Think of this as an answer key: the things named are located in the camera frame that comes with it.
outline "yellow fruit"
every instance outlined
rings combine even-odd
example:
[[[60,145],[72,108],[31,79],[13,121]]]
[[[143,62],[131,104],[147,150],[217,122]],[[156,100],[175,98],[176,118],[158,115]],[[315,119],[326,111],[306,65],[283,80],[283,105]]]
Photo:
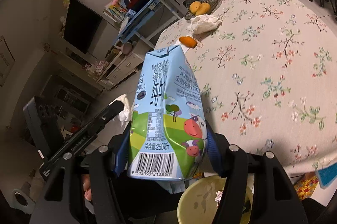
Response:
[[[195,14],[197,12],[198,8],[200,7],[200,5],[201,5],[200,1],[192,2],[191,5],[190,5],[190,8],[189,8],[191,13]]]
[[[188,48],[194,48],[197,45],[197,42],[194,38],[191,37],[180,37],[179,41]]]
[[[200,7],[198,8],[197,12],[195,13],[196,16],[199,15],[203,15],[206,14],[209,10],[211,9],[211,6],[209,5],[209,3],[204,2],[200,5]]]

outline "dining table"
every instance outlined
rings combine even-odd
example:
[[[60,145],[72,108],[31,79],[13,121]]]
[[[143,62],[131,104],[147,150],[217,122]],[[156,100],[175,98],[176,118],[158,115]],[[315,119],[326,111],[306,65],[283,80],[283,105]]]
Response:
[[[214,132],[247,153],[272,151],[288,174],[337,162],[337,37],[298,0],[220,0],[212,31],[182,18],[155,50],[185,52]]]

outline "crumpled tissue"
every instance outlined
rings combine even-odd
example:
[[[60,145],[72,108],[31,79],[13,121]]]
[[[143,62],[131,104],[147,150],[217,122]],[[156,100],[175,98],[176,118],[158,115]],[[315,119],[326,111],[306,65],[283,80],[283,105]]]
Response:
[[[220,23],[218,16],[200,15],[191,19],[191,28],[195,34],[201,34],[216,29]]]
[[[118,119],[122,122],[121,126],[123,126],[125,121],[131,120],[131,109],[129,100],[126,97],[126,94],[119,96],[113,102],[115,102],[116,100],[121,101],[124,104],[124,109],[118,114]]]

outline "television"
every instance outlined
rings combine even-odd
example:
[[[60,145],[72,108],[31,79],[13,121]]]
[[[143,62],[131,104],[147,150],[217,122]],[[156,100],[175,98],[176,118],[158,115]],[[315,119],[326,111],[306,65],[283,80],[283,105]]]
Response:
[[[86,53],[101,20],[102,17],[99,14],[78,0],[70,0],[64,39]]]

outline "bowl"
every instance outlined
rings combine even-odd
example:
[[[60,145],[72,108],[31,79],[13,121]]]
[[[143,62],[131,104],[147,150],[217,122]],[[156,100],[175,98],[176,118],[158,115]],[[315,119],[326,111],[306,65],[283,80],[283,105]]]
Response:
[[[204,177],[193,183],[181,196],[177,216],[179,224],[211,224],[217,211],[216,192],[223,190],[226,178],[218,175]],[[247,187],[246,200],[253,202],[253,193]],[[242,214],[240,224],[250,220],[251,206]]]
[[[206,13],[206,14],[210,15],[212,13],[212,11],[214,10],[214,8],[218,5],[220,0],[199,0],[199,1],[200,1],[200,3],[207,2],[211,6],[211,9],[209,9],[209,11]],[[188,11],[185,15],[185,19],[190,20],[194,16],[195,15],[193,15],[193,13],[191,13],[191,11]]]

